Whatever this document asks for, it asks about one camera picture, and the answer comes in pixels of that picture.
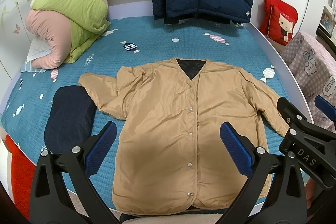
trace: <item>light blue striped pillow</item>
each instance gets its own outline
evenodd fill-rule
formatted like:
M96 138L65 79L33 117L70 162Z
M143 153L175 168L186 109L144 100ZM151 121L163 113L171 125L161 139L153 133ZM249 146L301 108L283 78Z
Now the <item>light blue striped pillow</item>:
M29 61L27 63L27 59L25 60L25 62L22 64L21 68L20 68L20 72L45 72L46 69L36 69L32 67L32 62Z

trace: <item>blue gripper pad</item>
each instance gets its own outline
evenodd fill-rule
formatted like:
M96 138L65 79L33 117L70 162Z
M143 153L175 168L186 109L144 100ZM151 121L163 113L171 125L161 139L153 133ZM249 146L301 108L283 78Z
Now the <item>blue gripper pad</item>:
M239 135L229 122L220 127L220 138L229 152L239 173L250 178L253 174L253 158L239 140Z
M315 97L315 106L331 121L336 121L336 108L320 95Z
M92 149L85 156L85 169L84 173L87 177L94 175L98 172L105 156L110 150L113 142L117 137L117 126L114 122L111 122L103 132L99 133L99 138L95 142Z

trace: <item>green blanket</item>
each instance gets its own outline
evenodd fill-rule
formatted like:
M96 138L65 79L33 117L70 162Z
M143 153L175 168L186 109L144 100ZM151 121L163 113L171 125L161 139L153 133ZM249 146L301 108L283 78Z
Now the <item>green blanket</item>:
M64 62L73 63L111 25L103 0L35 0L33 10L52 10L70 19L71 51Z

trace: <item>red fabric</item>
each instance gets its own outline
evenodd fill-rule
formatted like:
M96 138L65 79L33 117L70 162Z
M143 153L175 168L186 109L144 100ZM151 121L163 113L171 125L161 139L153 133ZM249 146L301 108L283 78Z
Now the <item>red fabric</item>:
M6 136L5 143L12 153L11 183L14 204L29 220L29 196L35 165L22 153L9 135Z
M266 12L266 16L265 16L263 23L261 24L259 28L260 32L263 35L268 34L269 20L270 20L271 13L272 13L271 8L273 7L277 7L281 12L288 15L293 20L293 26L295 25L298 19L298 14L297 14L296 9L293 6L290 6L289 4L283 2L282 0L264 0L264 2L265 2L264 9Z
M276 6L271 8L268 37L281 45L287 45L292 39L294 19L281 12Z

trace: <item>v-neck collar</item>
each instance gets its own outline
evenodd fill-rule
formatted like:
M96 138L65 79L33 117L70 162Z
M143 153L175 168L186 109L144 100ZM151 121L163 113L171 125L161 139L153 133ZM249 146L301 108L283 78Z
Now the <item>v-neck collar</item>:
M190 78L188 77L188 75L182 70L182 68L179 65L179 62L177 60L201 60L201 61L205 61L203 67L199 70L199 72L194 76L194 78L192 78L192 80L190 80ZM199 74L203 71L204 67L206 66L207 63L209 63L209 59L196 59L196 58L192 58L192 59L184 59L184 58L179 58L179 57L174 57L174 62L175 65L179 68L179 70L184 74L184 76L190 81L193 82L194 79L196 79Z

